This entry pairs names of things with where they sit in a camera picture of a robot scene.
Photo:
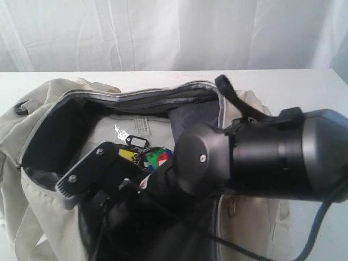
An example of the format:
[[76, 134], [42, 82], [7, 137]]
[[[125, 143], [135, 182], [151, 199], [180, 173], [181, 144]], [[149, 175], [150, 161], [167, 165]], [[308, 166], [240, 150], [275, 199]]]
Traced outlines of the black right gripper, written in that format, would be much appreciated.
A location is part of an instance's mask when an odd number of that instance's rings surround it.
[[96, 174], [81, 204], [88, 260], [145, 260], [188, 214], [190, 197], [176, 184], [171, 163], [154, 171], [113, 163]]

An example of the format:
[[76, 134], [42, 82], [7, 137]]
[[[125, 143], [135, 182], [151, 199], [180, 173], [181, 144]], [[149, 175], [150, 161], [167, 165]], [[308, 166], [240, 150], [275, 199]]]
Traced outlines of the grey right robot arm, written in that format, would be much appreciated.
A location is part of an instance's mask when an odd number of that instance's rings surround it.
[[74, 167], [95, 260], [281, 260], [271, 253], [282, 200], [318, 201], [311, 253], [333, 203], [347, 200], [347, 118], [329, 109], [248, 104], [228, 78], [183, 102], [170, 93], [128, 110], [166, 115], [175, 147], [103, 142]]

